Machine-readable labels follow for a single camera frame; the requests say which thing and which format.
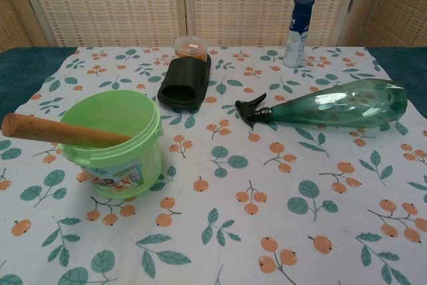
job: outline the floral tablecloth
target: floral tablecloth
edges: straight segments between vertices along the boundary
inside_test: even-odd
[[[0,284],[425,284],[427,121],[379,128],[271,123],[272,106],[367,77],[362,47],[213,47],[199,110],[159,105],[163,171],[136,199],[96,194],[54,142],[0,137]],[[94,93],[153,100],[167,47],[80,47],[18,113],[58,120]]]

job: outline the black spray nozzle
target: black spray nozzle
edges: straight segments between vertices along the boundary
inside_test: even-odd
[[[267,123],[270,121],[270,108],[265,107],[259,110],[256,110],[257,106],[265,100],[267,94],[262,94],[258,98],[255,98],[251,101],[236,101],[236,109],[239,112],[240,117],[245,123],[247,123],[251,128],[254,128],[254,125],[257,121]]]

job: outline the green spray bottle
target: green spray bottle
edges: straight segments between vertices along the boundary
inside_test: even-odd
[[[266,94],[252,101],[236,101],[236,109],[249,126],[271,121],[337,127],[377,127],[402,117],[404,89],[385,79],[363,79],[336,85],[275,105],[257,106]]]

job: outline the wooden handle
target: wooden handle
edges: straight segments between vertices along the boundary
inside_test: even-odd
[[[119,135],[19,113],[8,113],[1,124],[6,137],[55,142],[67,145],[106,148],[121,144],[130,136]]]

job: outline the bucket sticker label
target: bucket sticker label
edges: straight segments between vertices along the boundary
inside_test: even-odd
[[[94,184],[108,190],[114,188],[119,192],[136,188],[144,183],[140,159],[108,168],[81,167]]]

